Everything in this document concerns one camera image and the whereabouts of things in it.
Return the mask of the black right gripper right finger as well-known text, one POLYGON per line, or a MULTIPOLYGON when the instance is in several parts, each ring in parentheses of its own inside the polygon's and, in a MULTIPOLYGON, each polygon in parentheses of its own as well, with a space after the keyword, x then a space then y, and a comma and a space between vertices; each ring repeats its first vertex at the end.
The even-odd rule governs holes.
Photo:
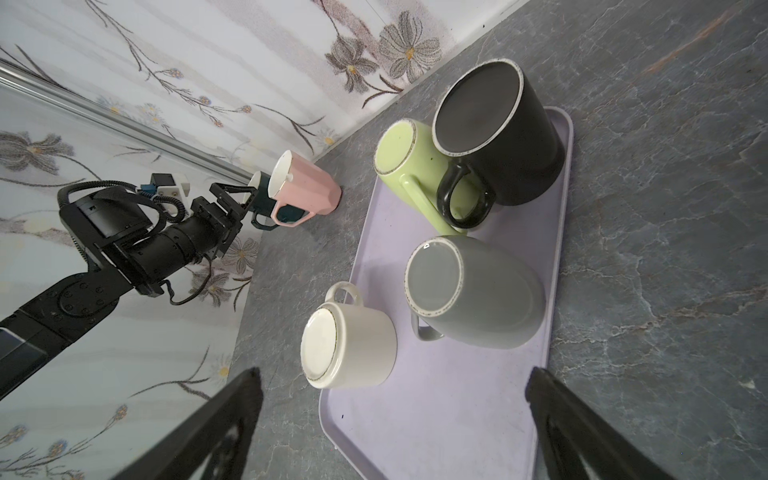
POLYGON ((672 476, 634 447, 548 370, 531 370, 525 399, 551 479, 666 479, 672 476))

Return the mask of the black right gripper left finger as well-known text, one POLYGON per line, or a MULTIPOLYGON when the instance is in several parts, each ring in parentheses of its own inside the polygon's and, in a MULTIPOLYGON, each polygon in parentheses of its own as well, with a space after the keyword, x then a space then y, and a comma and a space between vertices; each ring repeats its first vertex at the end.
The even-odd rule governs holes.
POLYGON ((115 477, 191 479, 201 471, 203 479, 240 479, 263 400, 260 370, 241 372, 115 477))

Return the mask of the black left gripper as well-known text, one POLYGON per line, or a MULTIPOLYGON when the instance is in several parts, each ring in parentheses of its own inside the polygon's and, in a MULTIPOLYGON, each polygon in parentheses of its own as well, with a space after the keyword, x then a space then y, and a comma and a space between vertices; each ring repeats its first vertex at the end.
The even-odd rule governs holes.
POLYGON ((243 210, 253 210, 257 188, 253 186, 212 183, 209 191, 216 197, 212 203, 202 196, 192 200, 192 214, 179 224, 187 237, 193 258, 223 256, 242 228, 243 210), (234 194, 244 194, 239 202, 234 194))

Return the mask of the dark teal mug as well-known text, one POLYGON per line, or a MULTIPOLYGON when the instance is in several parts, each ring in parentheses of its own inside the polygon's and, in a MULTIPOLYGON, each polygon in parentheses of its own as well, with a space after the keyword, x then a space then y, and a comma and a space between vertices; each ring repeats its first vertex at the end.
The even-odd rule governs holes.
MULTIPOLYGON (((271 224, 266 224, 258 219, 258 217, 261 216, 266 220, 270 220, 271 214, 276 205, 276 201, 272 199, 268 194, 270 179, 271 177, 269 174, 257 171, 249 182, 249 186, 256 189, 256 193, 252 195, 254 201, 250 208, 250 212, 253 214, 251 224, 255 228, 263 231, 272 231, 278 228, 278 225, 274 222, 271 224)), ((306 211, 300 208, 291 205, 284 205, 279 208, 277 218, 280 222, 293 224, 302 219, 305 214, 306 211)))

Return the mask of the pink mug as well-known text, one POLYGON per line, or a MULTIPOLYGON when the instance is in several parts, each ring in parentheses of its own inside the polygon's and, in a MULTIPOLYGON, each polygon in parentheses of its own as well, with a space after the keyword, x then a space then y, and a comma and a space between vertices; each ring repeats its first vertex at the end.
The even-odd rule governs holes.
POLYGON ((340 203, 342 190, 329 173, 286 150, 272 171, 268 195, 276 201, 270 218, 278 226, 295 227, 316 215, 332 213, 340 203), (293 223, 282 222, 277 215, 284 206, 302 209, 307 214, 293 223))

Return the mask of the grey mug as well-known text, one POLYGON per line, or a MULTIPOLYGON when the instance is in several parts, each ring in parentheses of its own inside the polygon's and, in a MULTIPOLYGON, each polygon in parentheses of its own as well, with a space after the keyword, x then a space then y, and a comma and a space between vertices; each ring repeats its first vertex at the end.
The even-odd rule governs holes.
POLYGON ((546 310, 545 289, 531 267, 466 236, 420 244, 407 262, 404 293, 421 341, 514 349, 537 333, 546 310))

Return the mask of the light green mug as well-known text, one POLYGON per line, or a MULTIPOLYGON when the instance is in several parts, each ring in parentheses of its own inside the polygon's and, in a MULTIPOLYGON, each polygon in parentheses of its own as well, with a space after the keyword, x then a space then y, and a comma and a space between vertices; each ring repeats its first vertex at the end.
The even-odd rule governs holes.
POLYGON ((403 118, 381 136, 374 154, 378 177, 396 196, 418 211, 442 235, 467 231, 447 222, 437 208, 437 190, 451 159, 434 145, 431 127, 403 118))

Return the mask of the black mug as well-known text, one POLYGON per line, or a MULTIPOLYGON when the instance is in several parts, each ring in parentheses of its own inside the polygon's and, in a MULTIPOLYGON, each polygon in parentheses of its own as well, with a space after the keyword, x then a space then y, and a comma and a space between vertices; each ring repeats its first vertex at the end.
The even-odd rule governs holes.
POLYGON ((495 204, 518 206, 545 193, 559 176, 566 149, 522 68, 488 60, 461 76, 432 123, 435 147, 451 158, 437 188, 437 210, 457 229, 479 226, 495 204), (478 200, 456 218, 451 201, 460 181, 480 181, 478 200))

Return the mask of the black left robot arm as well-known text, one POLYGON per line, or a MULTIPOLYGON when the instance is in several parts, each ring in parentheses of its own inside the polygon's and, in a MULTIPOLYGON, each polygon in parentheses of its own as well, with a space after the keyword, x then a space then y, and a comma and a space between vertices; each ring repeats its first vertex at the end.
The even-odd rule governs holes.
POLYGON ((1 322, 1 394, 7 396, 108 317, 135 290, 179 300, 170 276, 225 255, 253 210, 256 188, 214 183, 215 202, 191 206, 155 185, 85 181, 61 188, 59 216, 87 264, 1 322))

